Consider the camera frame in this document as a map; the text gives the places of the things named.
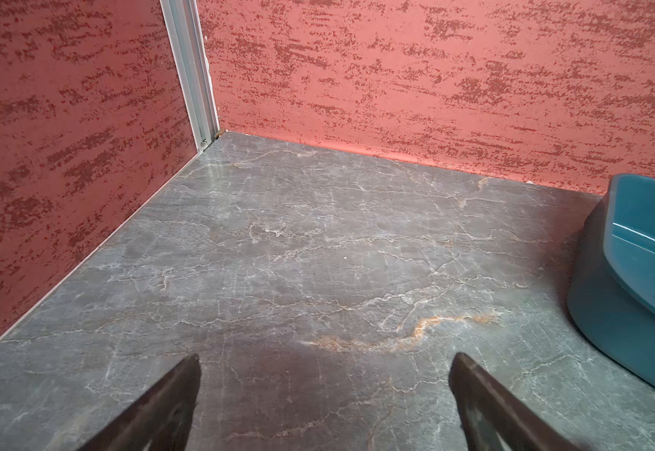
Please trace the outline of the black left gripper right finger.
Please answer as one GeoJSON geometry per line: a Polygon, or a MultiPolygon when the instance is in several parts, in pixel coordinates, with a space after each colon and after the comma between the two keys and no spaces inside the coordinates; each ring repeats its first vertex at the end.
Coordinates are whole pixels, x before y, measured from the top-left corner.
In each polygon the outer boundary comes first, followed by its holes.
{"type": "Polygon", "coordinates": [[[466,353],[449,372],[469,450],[577,450],[466,353]]]}

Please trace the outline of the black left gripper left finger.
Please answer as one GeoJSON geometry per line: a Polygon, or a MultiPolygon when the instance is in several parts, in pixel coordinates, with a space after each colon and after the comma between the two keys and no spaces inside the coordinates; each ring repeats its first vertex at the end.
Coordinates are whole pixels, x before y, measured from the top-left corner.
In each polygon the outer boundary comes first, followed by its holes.
{"type": "Polygon", "coordinates": [[[199,355],[180,361],[82,450],[184,450],[201,384],[199,355]]]}

